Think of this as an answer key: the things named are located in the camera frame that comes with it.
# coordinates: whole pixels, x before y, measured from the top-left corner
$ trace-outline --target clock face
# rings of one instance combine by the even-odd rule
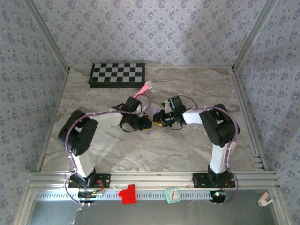
[[[171,188],[165,191],[169,203],[178,202],[181,200],[180,193],[177,188]]]

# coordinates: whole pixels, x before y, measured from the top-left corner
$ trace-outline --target pink object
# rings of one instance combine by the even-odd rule
[[[138,95],[145,93],[148,89],[151,89],[152,87],[153,87],[153,82],[146,81],[145,85],[133,97],[138,98],[139,97]]]

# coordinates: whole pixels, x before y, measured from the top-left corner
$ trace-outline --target white clip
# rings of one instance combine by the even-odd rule
[[[259,206],[266,206],[269,205],[272,201],[274,201],[274,198],[271,198],[270,200],[267,201],[267,198],[269,197],[269,193],[265,192],[263,195],[258,199],[258,205]]]

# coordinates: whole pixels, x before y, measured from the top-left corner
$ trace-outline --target mounting plate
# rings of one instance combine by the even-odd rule
[[[104,188],[109,188],[109,184],[111,182],[111,175],[109,173],[96,173],[94,182],[88,188],[100,189],[101,184],[96,183],[97,180],[102,181]],[[75,175],[73,175],[70,177],[68,188],[86,188],[86,187],[82,186],[79,183],[78,178]]]
[[[226,184],[224,184],[224,180],[229,183],[231,188],[235,188],[234,178],[231,173],[226,174],[226,177],[223,177],[223,179],[220,180],[218,184],[213,184],[210,181],[207,172],[193,173],[194,188],[222,188],[223,186],[226,188]]]

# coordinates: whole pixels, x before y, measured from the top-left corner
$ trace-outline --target patterned wallpaper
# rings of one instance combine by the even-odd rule
[[[300,224],[299,27],[299,1],[279,1],[239,72],[268,167],[277,171],[295,224]]]
[[[0,1],[0,224],[35,171],[65,77],[21,0]]]
[[[34,0],[68,65],[232,65],[265,0]]]

